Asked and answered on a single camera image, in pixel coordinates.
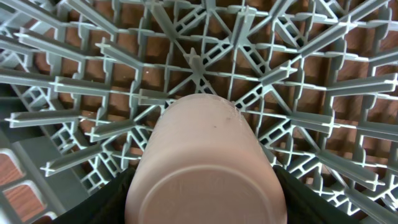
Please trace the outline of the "grey dishwasher rack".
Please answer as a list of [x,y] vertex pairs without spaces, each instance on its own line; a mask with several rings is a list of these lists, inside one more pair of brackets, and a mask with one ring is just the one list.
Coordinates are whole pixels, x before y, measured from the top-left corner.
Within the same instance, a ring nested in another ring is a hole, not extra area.
[[137,167],[165,110],[231,102],[271,167],[359,223],[397,222],[397,2],[1,0],[3,144],[56,219]]

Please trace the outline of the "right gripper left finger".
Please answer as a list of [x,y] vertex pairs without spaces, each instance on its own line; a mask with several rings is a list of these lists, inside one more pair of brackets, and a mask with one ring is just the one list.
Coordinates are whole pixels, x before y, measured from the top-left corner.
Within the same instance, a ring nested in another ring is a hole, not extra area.
[[136,170],[120,173],[102,189],[52,221],[55,224],[125,224],[127,193]]

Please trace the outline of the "pink cup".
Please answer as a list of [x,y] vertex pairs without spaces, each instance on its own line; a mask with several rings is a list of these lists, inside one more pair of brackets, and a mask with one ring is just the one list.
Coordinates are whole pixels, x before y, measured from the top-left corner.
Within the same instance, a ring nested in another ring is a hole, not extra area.
[[286,223],[280,182],[226,99],[185,96],[160,117],[130,184],[126,223]]

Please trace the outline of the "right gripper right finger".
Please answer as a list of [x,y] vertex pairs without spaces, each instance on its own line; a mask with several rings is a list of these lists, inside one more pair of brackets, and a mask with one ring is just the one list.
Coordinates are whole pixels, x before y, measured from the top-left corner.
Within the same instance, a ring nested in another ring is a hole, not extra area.
[[359,221],[321,198],[281,166],[273,170],[282,187],[288,224],[359,224]]

